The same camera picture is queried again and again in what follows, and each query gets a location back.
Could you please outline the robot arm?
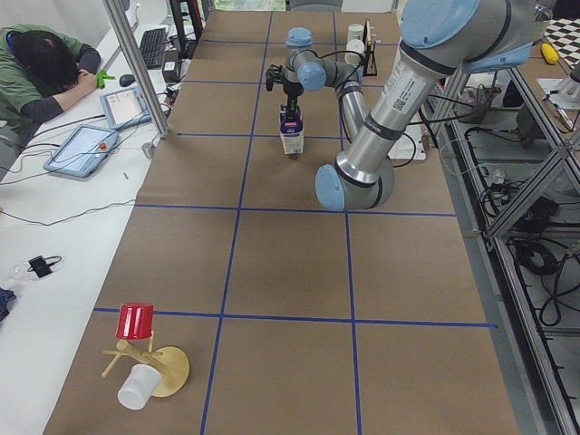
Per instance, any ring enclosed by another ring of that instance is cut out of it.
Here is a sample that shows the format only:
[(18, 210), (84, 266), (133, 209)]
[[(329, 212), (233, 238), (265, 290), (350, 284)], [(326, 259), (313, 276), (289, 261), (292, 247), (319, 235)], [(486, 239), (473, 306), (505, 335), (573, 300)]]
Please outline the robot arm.
[(409, 1), (400, 23), (399, 60), (372, 109), (367, 109), (354, 67), (326, 61), (312, 50), (303, 27), (288, 32), (284, 79), (314, 92), (335, 89), (351, 146), (316, 173), (315, 192), (332, 211), (368, 209), (392, 194), (388, 157), (440, 79), (457, 70), (483, 73), (524, 63), (532, 47), (532, 1)]

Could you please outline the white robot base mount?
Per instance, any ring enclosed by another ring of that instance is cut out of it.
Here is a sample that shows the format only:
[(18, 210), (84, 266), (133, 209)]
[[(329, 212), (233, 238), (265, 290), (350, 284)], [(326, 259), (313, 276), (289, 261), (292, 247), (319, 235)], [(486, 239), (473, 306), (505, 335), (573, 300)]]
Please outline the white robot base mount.
[(403, 161), (410, 158), (425, 160), (426, 153), (421, 141), (421, 126), (410, 125), (391, 148), (389, 157), (393, 160)]

